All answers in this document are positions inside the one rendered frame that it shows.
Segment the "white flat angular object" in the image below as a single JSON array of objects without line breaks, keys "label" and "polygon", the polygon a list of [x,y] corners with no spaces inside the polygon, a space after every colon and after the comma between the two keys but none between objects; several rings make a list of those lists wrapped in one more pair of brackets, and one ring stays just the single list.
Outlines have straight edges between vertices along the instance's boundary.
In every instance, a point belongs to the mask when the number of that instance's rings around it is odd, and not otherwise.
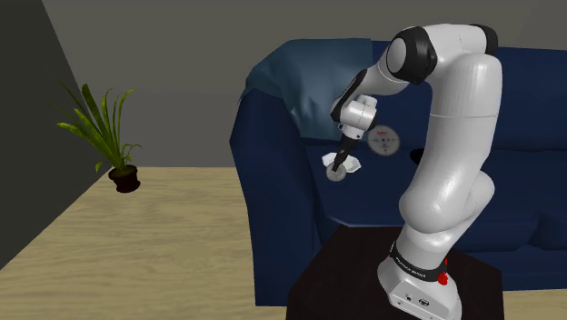
[{"label": "white flat angular object", "polygon": [[[330,165],[335,157],[336,153],[328,153],[324,155],[322,157],[323,165]],[[348,155],[347,158],[343,161],[343,166],[348,174],[354,173],[362,167],[360,161],[356,157],[351,155]]]}]

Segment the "grey round saw blade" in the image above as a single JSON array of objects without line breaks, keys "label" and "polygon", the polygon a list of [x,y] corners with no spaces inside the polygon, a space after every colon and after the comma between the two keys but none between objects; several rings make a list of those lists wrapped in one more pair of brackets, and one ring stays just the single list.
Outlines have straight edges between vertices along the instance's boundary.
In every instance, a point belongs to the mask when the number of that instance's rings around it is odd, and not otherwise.
[{"label": "grey round saw blade", "polygon": [[380,156],[391,156],[400,149],[399,135],[387,125],[376,125],[368,132],[367,144],[369,148]]}]

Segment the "blue throw blanket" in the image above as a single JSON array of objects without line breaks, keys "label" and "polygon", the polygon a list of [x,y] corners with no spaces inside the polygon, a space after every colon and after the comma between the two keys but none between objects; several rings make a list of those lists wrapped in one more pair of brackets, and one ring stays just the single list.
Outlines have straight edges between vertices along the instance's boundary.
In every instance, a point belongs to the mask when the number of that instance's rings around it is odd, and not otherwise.
[{"label": "blue throw blanket", "polygon": [[340,131],[330,117],[333,102],[373,64],[368,38],[290,40],[252,68],[242,95],[257,89],[280,98],[301,136],[336,140]]}]

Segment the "small grey round disc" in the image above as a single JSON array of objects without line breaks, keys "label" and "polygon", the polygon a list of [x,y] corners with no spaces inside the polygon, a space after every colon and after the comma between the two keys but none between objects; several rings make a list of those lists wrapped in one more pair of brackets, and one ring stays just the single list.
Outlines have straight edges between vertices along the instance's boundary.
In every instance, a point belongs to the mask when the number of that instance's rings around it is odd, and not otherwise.
[{"label": "small grey round disc", "polygon": [[326,177],[332,182],[340,182],[344,180],[347,175],[344,165],[339,165],[335,170],[333,170],[333,164],[329,164],[326,167]]}]

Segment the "green potted plant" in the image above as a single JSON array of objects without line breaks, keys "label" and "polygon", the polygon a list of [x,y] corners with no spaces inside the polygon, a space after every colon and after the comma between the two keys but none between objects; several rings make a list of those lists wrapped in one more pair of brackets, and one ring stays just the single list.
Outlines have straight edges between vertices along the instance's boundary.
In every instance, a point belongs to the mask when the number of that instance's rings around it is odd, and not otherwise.
[{"label": "green potted plant", "polygon": [[132,164],[131,152],[135,147],[142,146],[139,144],[123,144],[121,141],[124,103],[126,98],[134,92],[134,89],[126,91],[122,96],[117,96],[113,102],[112,112],[109,112],[107,98],[113,88],[106,91],[101,106],[98,106],[88,84],[83,84],[81,87],[83,102],[80,102],[60,79],[56,76],[54,76],[54,79],[76,104],[76,108],[73,109],[76,117],[54,105],[56,110],[72,121],[71,124],[57,123],[56,125],[84,139],[102,154],[104,160],[95,165],[95,171],[98,172],[103,164],[109,164],[112,168],[108,172],[108,177],[114,182],[118,193],[127,194],[137,190],[141,182],[137,176],[138,169]]}]

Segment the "dark blue sofa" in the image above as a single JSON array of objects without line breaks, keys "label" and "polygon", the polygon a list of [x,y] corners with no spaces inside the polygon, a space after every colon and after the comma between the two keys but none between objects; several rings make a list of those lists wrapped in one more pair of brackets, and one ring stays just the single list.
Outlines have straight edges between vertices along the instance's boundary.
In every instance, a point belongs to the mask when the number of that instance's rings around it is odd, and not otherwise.
[{"label": "dark blue sofa", "polygon": [[[567,51],[502,47],[502,107],[483,171],[495,194],[457,249],[498,268],[506,291],[567,289]],[[339,225],[400,225],[398,203],[424,146],[432,92],[410,85],[378,100],[379,121],[400,137],[391,156],[366,143],[362,167],[334,183],[322,157],[336,140],[300,135],[280,98],[243,95],[230,146],[247,206],[255,301],[288,292]]]}]

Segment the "dark robot stand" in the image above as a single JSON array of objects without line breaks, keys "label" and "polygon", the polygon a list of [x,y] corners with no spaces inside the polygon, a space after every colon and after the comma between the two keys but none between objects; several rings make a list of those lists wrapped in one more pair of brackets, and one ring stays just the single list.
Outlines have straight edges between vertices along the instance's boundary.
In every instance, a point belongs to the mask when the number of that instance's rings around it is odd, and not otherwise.
[{"label": "dark robot stand", "polygon": [[[390,304],[377,276],[400,231],[339,226],[290,289],[285,320],[418,320]],[[448,274],[462,320],[505,320],[499,269],[453,249]]]}]

